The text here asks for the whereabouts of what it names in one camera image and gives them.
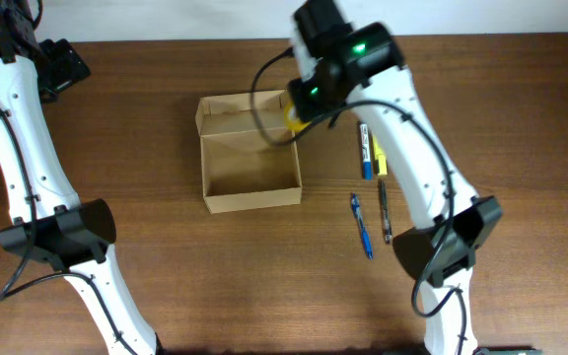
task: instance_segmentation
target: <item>white backdrop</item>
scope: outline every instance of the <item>white backdrop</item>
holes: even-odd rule
[[[357,26],[382,21],[396,35],[568,32],[568,0],[337,1]],[[96,41],[288,37],[303,0],[43,2],[38,39]]]

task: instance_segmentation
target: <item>open cardboard box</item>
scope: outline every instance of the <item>open cardboard box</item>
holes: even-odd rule
[[[255,93],[255,105],[273,139],[293,136],[283,119],[287,100],[281,90]],[[271,147],[262,139],[251,116],[249,94],[202,98],[196,127],[203,198],[211,213],[301,202],[297,145]]]

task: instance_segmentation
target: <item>green light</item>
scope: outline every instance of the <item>green light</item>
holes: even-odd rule
[[[356,54],[365,53],[365,43],[356,44],[354,47],[352,47],[352,50],[354,50]]]

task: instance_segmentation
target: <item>black cable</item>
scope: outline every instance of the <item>black cable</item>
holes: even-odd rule
[[[35,242],[36,242],[36,202],[35,202],[35,199],[36,199],[36,197],[33,196],[33,194],[32,194],[32,185],[30,184],[30,179],[28,178],[28,171],[26,170],[26,163],[24,162],[24,157],[23,157],[23,154],[21,153],[21,148],[19,146],[19,141],[17,140],[17,136],[15,135],[15,133],[12,129],[12,125],[10,124],[10,120],[8,119],[8,114],[9,114],[8,112],[4,111],[0,107],[0,118],[4,122],[4,125],[6,126],[6,131],[8,132],[8,135],[10,136],[10,140],[13,144],[14,149],[15,149],[15,153],[17,155],[17,161],[19,162],[19,168],[21,170],[21,176],[22,176],[22,179],[24,181],[24,187],[26,188],[26,193],[28,194],[28,197],[26,197],[26,199],[30,202],[32,222],[31,222],[30,238],[28,240],[28,246],[27,246],[26,252],[24,253],[24,256],[22,257],[22,260],[21,260],[19,266],[17,267],[17,269],[13,273],[12,277],[6,283],[4,288],[1,290],[0,302],[9,298],[9,297],[12,297],[12,296],[18,294],[18,293],[20,293],[24,290],[27,290],[34,285],[37,285],[37,284],[44,282],[44,281],[47,281],[47,280],[52,280],[52,279],[55,279],[55,278],[60,278],[60,277],[65,277],[65,276],[80,278],[80,279],[84,280],[92,288],[92,290],[94,291],[94,294],[98,298],[98,303],[100,303],[100,306],[103,309],[103,312],[105,313],[106,319],[108,320],[108,324],[110,325],[111,330],[113,331],[113,334],[115,336],[115,341],[119,341],[124,346],[124,348],[126,350],[128,350],[128,352],[130,352],[132,355],[137,355],[137,353],[135,353],[135,351],[128,345],[128,343],[126,343],[126,341],[121,336],[121,333],[117,329],[117,326],[115,325],[115,322],[113,321],[113,318],[110,316],[110,313],[108,312],[107,305],[105,304],[105,301],[103,300],[102,295],[100,294],[100,291],[98,290],[98,288],[96,287],[96,285],[94,284],[94,282],[91,278],[89,278],[89,277],[87,277],[83,274],[79,274],[79,273],[75,273],[75,272],[59,272],[59,273],[54,273],[54,274],[46,275],[46,276],[43,276],[43,277],[39,277],[36,280],[30,281],[26,284],[23,284],[23,285],[15,288],[12,291],[10,291],[12,286],[15,284],[15,282],[17,282],[17,280],[21,276],[22,272],[26,268],[28,261],[30,261],[32,249],[35,246]]]
[[[126,340],[124,340],[119,329],[117,329],[117,326],[115,325],[113,318],[110,316],[110,313],[108,312],[107,305],[105,304],[105,301],[103,300],[103,297],[100,294],[98,287],[94,283],[94,280],[83,275],[83,274],[79,274],[77,272],[56,272],[56,273],[53,273],[53,274],[45,275],[45,276],[39,277],[36,280],[30,281],[26,284],[23,284],[23,285],[17,287],[16,289],[10,291],[6,297],[12,297],[12,296],[14,296],[14,295],[16,295],[16,294],[18,294],[22,291],[25,291],[25,290],[39,284],[39,283],[49,281],[49,280],[54,280],[54,279],[61,278],[61,277],[76,277],[76,278],[79,278],[79,279],[85,281],[91,287],[91,289],[94,291],[94,294],[96,295],[96,298],[98,299],[98,303],[100,304],[100,307],[103,309],[103,312],[105,313],[106,320],[108,320],[108,325],[110,325],[110,328],[113,331],[113,335],[115,336],[115,342],[121,343],[124,346],[124,348],[129,353],[131,353],[132,355],[137,355],[135,350],[133,350],[133,348],[131,348],[130,345],[128,345]]]
[[[438,160],[438,162],[439,162],[439,164],[442,168],[442,173],[444,175],[444,179],[447,182],[446,199],[448,200],[448,204],[449,204],[449,218],[446,220],[444,230],[442,232],[442,237],[440,238],[440,240],[438,241],[438,243],[434,247],[433,255],[431,256],[431,258],[429,259],[429,261],[427,262],[425,267],[422,269],[422,272],[420,273],[420,275],[418,276],[418,279],[416,280],[415,284],[413,285],[413,290],[411,292],[411,308],[413,309],[413,312],[415,312],[420,317],[430,318],[430,317],[435,316],[442,308],[444,308],[444,306],[446,306],[447,302],[449,302],[449,300],[451,299],[451,297],[453,296],[454,293],[458,293],[458,297],[460,298],[460,303],[461,303],[461,306],[462,306],[462,327],[461,327],[461,334],[460,334],[460,345],[458,347],[458,349],[460,350],[459,354],[461,354],[463,341],[465,339],[465,328],[466,328],[465,319],[467,318],[465,305],[463,304],[463,297],[461,295],[462,289],[459,288],[459,287],[452,288],[446,294],[444,299],[442,299],[442,302],[440,302],[440,304],[438,304],[438,306],[436,306],[433,310],[431,310],[428,313],[424,313],[424,312],[420,311],[420,309],[418,308],[418,304],[417,304],[417,297],[418,297],[418,294],[420,292],[420,286],[422,285],[423,282],[426,281],[426,279],[431,274],[431,268],[432,268],[432,265],[433,265],[433,261],[439,256],[439,254],[442,250],[442,246],[445,244],[445,242],[446,242],[446,240],[447,240],[447,238],[448,238],[448,236],[451,232],[451,229],[453,228],[453,224],[455,222],[455,199],[453,198],[455,192],[454,192],[454,189],[453,189],[453,180],[451,179],[451,171],[450,171],[449,165],[446,161],[446,158],[444,157],[444,154],[442,153],[442,151],[438,147],[437,143],[433,140],[433,138],[431,138],[431,136],[426,132],[426,130],[424,130],[424,128],[417,121],[415,121],[413,119],[413,117],[410,113],[408,113],[406,110],[404,110],[400,106],[396,106],[392,103],[382,102],[382,101],[377,101],[377,100],[362,100],[362,101],[359,101],[359,102],[347,104],[345,106],[342,106],[342,107],[337,108],[335,110],[332,110],[330,112],[324,113],[321,116],[319,116],[318,118],[311,121],[308,126],[306,126],[303,130],[301,130],[294,137],[287,139],[287,140],[283,140],[283,141],[274,141],[265,132],[264,126],[262,125],[262,122],[258,117],[257,110],[255,109],[255,101],[254,101],[253,95],[254,95],[254,92],[255,92],[255,87],[257,85],[257,81],[258,81],[259,77],[262,75],[262,73],[271,64],[275,63],[276,61],[278,61],[278,60],[280,60],[284,57],[292,56],[292,55],[293,55],[293,50],[292,50],[291,47],[289,47],[284,52],[277,55],[275,58],[266,62],[266,64],[264,64],[257,71],[257,73],[255,74],[255,77],[253,78],[253,83],[251,84],[251,91],[250,91],[250,94],[249,94],[249,103],[250,103],[250,107],[251,107],[251,113],[253,115],[253,120],[255,121],[255,125],[257,126],[258,131],[260,132],[260,134],[262,135],[264,140],[266,140],[269,144],[271,144],[273,146],[285,146],[285,145],[292,144],[293,142],[299,140],[301,137],[303,137],[305,134],[307,134],[311,129],[313,129],[315,126],[322,123],[323,121],[325,121],[329,117],[332,117],[332,124],[331,125],[333,125],[334,121],[336,120],[335,118],[338,117],[338,115],[341,114],[344,111],[347,111],[347,110],[352,109],[354,107],[378,105],[378,106],[382,106],[382,107],[387,107],[389,109],[392,109],[392,110],[398,112],[400,114],[400,118],[404,119],[405,121],[409,121],[413,125],[413,127],[418,131],[418,133],[424,138],[424,140],[427,142],[427,144],[430,146],[431,150],[433,151],[434,155],[436,156],[436,159]]]
[[[38,3],[38,15],[36,15],[36,19],[32,21],[32,28],[34,30],[38,29],[38,25],[40,25],[40,20],[43,18],[43,0],[36,0]]]
[[[26,190],[26,200],[30,203],[30,214],[31,214],[31,226],[30,226],[30,237],[28,239],[28,246],[26,247],[26,252],[21,258],[21,262],[17,269],[10,277],[10,280],[4,285],[3,289],[0,291],[0,302],[5,300],[8,296],[8,291],[12,288],[12,286],[17,282],[21,274],[23,273],[26,265],[30,261],[30,257],[32,255],[32,249],[35,246],[36,242],[36,197],[33,195],[32,192],[32,185],[30,184],[30,179],[28,178],[28,171],[26,170],[26,163],[24,161],[24,156],[21,152],[21,147],[19,146],[19,141],[17,140],[17,136],[12,129],[12,125],[10,124],[10,120],[8,119],[9,112],[4,111],[0,107],[0,119],[4,123],[6,127],[6,132],[10,137],[10,141],[12,142],[13,148],[15,150],[15,155],[17,156],[17,162],[19,163],[19,170],[21,171],[21,178],[24,183],[24,188]]]

